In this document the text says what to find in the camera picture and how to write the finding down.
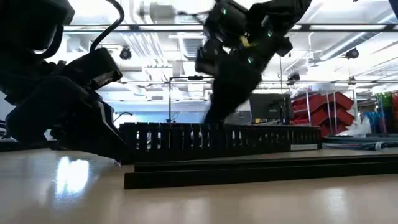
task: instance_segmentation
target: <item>wall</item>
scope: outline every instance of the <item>wall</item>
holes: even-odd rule
[[[14,109],[14,106],[10,105],[6,100],[4,100],[6,95],[0,92],[0,120],[4,121],[8,113]]]
[[[202,111],[197,112],[179,112],[172,113],[172,120],[178,123],[201,123],[205,113]],[[164,123],[169,118],[169,112],[135,112],[134,115],[128,114],[122,115],[115,122],[115,126],[119,127],[120,124],[126,122],[155,122]]]
[[[169,113],[168,101],[152,101],[152,102],[120,102],[120,101],[106,101],[112,106],[116,113],[122,112],[167,112]],[[210,103],[208,101],[181,101],[172,103],[172,112],[205,112]],[[238,111],[250,111],[250,104],[248,101],[242,104]]]

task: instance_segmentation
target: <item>metal pole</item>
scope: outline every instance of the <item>metal pole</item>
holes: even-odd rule
[[[97,33],[103,32],[109,25],[69,25],[65,26],[64,33]],[[290,32],[397,32],[395,24],[296,24]],[[138,32],[203,32],[201,24],[123,24],[117,27],[115,33]]]
[[[357,124],[359,124],[361,119],[358,117],[358,101],[356,100],[355,87],[353,87],[353,99],[354,99],[355,120],[356,120]]]
[[[330,134],[331,134],[331,133],[333,133],[333,128],[331,126],[329,93],[327,91],[326,91],[326,102],[328,103],[329,128],[330,128]]]
[[[213,79],[211,77],[203,77],[203,79]],[[125,81],[122,83],[149,83],[149,84],[163,84],[163,83],[168,83],[168,81],[165,82],[157,82],[157,81]],[[280,80],[267,80],[267,81],[261,81],[260,84],[291,84],[292,82],[290,81],[280,81]],[[357,81],[344,81],[344,80],[337,80],[337,81],[311,81],[311,80],[306,80],[306,81],[296,81],[294,84],[325,84],[325,83],[339,83],[339,84],[393,84],[393,83],[398,83],[398,80],[357,80]]]
[[[172,122],[172,80],[173,77],[169,78],[169,122]]]
[[[333,100],[335,101],[335,134],[337,134],[337,106],[336,106],[336,90],[333,91]]]
[[[308,90],[305,90],[305,97],[307,98],[308,121],[310,122],[310,126],[311,126],[312,125],[312,122],[311,122],[311,109],[310,109],[310,99],[308,98]]]
[[[383,134],[388,133],[387,131],[387,126],[386,126],[386,114],[384,113],[384,107],[383,107],[383,99],[381,98],[379,100],[380,104],[379,107],[381,109],[381,116],[382,116],[382,124],[383,124]]]

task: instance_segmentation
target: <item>ceiling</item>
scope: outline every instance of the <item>ceiling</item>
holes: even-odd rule
[[[74,25],[110,24],[118,18],[113,7],[105,0],[69,0],[76,10]],[[177,11],[200,12],[212,7],[213,0],[119,0],[126,18],[124,24],[196,24],[190,17],[175,16]],[[257,0],[237,0],[250,7]],[[377,24],[398,23],[388,0],[313,0],[300,23],[311,24]],[[87,53],[91,42],[98,36],[92,32],[65,34],[62,46],[50,60],[71,61]],[[299,72],[302,80],[397,80],[398,33],[314,32],[289,33],[294,49],[291,54],[275,56],[263,73],[263,80],[286,80],[292,72]],[[196,75],[193,59],[201,33],[112,33],[101,43],[123,71],[125,84],[112,83],[99,91],[108,101],[168,100],[169,87],[164,84],[170,77]],[[123,46],[130,46],[132,59],[121,60]],[[342,58],[353,48],[360,56],[354,60]],[[174,100],[207,99],[211,85],[206,82],[184,82],[172,85]],[[394,84],[357,84],[358,93],[368,96],[373,91],[395,89]],[[282,85],[282,91],[288,91]],[[337,85],[347,90],[347,84]],[[280,93],[280,84],[262,84],[262,93]]]

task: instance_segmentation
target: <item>black base strip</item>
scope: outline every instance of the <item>black base strip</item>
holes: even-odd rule
[[[357,164],[375,162],[398,162],[398,154],[363,155],[363,156],[331,156],[306,157],[290,159],[242,159],[230,158],[220,160],[180,161],[180,162],[138,162],[136,172],[163,172],[182,170],[217,170],[240,168],[269,168],[320,166],[325,164]]]
[[[354,138],[345,136],[326,136],[322,139],[322,143],[331,144],[365,144],[376,142],[398,142],[398,137],[394,134],[391,135],[370,135],[366,138]]]
[[[160,187],[182,187],[197,185],[237,184],[268,182],[278,180],[315,179],[327,177],[348,177],[359,175],[397,174],[398,161],[374,162],[335,161],[332,164],[311,164],[273,167],[244,167],[232,169],[181,170],[166,172],[127,173],[124,177],[125,189],[149,189]]]

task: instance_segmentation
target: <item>computer monitor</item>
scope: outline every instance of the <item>computer monitor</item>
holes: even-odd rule
[[[288,94],[253,94],[250,96],[249,102],[252,120],[293,119],[292,100]]]

